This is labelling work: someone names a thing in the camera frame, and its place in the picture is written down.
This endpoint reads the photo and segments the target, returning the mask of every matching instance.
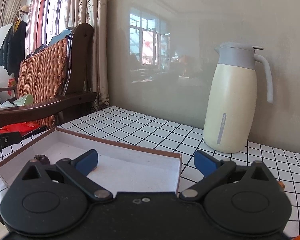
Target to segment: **window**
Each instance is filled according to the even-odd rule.
[[[65,28],[68,0],[45,0],[42,18],[42,43],[48,44],[53,36]]]
[[[130,9],[130,54],[142,65],[166,69],[169,64],[168,24],[151,13]]]

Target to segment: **black jacket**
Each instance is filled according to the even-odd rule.
[[[1,46],[0,66],[3,66],[9,75],[13,73],[17,82],[20,63],[25,59],[27,24],[21,21],[16,32],[15,26],[15,23],[11,26]]]

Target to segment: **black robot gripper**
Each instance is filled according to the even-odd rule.
[[[5,240],[289,239],[283,229],[290,201],[262,162],[237,166],[197,151],[194,163],[205,177],[179,197],[175,192],[113,197],[86,177],[91,151],[55,165],[25,165],[1,202],[10,231]]]

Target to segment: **cardboard box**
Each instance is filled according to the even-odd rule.
[[[0,176],[9,187],[24,165],[35,155],[46,155],[51,164],[75,159],[95,149],[97,168],[87,177],[113,195],[118,191],[178,192],[182,155],[95,138],[53,128],[0,162]]]

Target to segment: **wooden chair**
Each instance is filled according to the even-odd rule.
[[[18,84],[0,88],[0,92],[14,90],[10,102],[31,94],[34,104],[0,108],[0,128],[34,120],[51,128],[90,112],[97,93],[83,92],[83,87],[92,34],[92,26],[86,23],[66,29],[47,48],[20,64]]]

